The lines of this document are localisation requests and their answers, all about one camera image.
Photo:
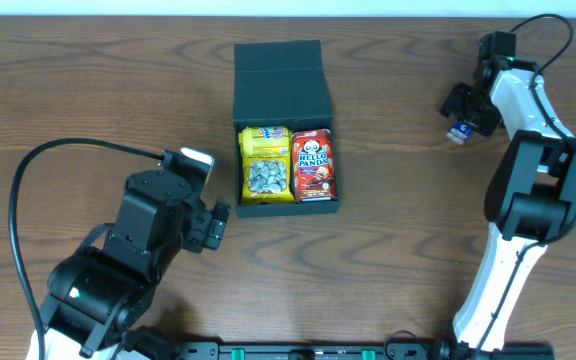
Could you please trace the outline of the blue Eclipse mints packet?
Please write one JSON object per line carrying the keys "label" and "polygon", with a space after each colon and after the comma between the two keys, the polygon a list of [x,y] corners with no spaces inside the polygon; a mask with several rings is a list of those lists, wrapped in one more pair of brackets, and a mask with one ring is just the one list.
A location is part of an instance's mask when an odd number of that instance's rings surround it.
{"label": "blue Eclipse mints packet", "polygon": [[456,121],[446,133],[446,137],[458,145],[463,145],[472,136],[473,132],[474,130],[471,126],[464,122]]}

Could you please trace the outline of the yellow Hacks candy bag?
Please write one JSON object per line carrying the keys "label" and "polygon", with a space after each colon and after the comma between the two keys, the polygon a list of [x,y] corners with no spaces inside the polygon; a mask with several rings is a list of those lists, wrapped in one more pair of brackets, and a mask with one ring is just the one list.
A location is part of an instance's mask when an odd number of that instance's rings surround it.
{"label": "yellow Hacks candy bag", "polygon": [[290,156],[287,148],[243,154],[242,205],[287,204],[295,201],[290,190]]}

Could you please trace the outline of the red Hello Panda box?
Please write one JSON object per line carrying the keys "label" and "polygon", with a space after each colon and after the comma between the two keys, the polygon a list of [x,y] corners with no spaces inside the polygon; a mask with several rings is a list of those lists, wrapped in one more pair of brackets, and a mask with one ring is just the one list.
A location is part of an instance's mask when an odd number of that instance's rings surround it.
{"label": "red Hello Panda box", "polygon": [[293,134],[292,173],[293,190],[298,203],[335,201],[338,198],[329,129]]}

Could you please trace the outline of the black gift box with lid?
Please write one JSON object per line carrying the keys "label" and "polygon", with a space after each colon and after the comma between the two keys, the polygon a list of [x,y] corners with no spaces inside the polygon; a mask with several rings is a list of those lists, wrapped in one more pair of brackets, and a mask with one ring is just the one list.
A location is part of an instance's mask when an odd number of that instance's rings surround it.
{"label": "black gift box with lid", "polygon": [[[341,205],[334,151],[333,110],[317,40],[238,44],[234,48],[233,127],[237,170],[236,212],[241,218],[330,214]],[[247,127],[285,126],[291,132],[290,190],[293,190],[292,136],[329,129],[338,198],[287,204],[242,205],[243,161],[238,134]]]}

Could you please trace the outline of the yellow Mentos candy tub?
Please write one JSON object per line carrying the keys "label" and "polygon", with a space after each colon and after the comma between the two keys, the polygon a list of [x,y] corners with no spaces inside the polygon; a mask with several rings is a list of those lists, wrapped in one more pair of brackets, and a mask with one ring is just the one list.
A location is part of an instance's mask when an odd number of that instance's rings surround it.
{"label": "yellow Mentos candy tub", "polygon": [[285,126],[247,127],[238,143],[244,156],[283,156],[290,152],[291,132]]}

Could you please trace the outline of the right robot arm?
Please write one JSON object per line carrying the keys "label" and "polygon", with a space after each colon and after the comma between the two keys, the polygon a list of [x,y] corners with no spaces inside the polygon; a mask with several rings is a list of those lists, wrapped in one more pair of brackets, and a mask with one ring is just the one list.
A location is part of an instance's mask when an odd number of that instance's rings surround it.
{"label": "right robot arm", "polygon": [[474,78],[456,85],[441,109],[459,120],[449,135],[503,125],[510,144],[485,196],[482,262],[452,320],[454,338],[437,346],[437,359],[508,355],[507,324],[530,272],[576,226],[576,139],[550,105],[538,65],[487,55]]}

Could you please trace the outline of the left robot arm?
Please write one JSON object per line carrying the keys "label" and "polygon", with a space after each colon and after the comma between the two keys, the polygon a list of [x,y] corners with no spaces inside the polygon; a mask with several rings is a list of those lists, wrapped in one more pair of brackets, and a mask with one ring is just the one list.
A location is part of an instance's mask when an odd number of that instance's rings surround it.
{"label": "left robot arm", "polygon": [[28,353],[40,359],[93,359],[113,347],[149,309],[182,250],[219,248],[230,208],[207,209],[210,171],[173,166],[130,175],[113,223],[91,231],[48,280],[42,325]]}

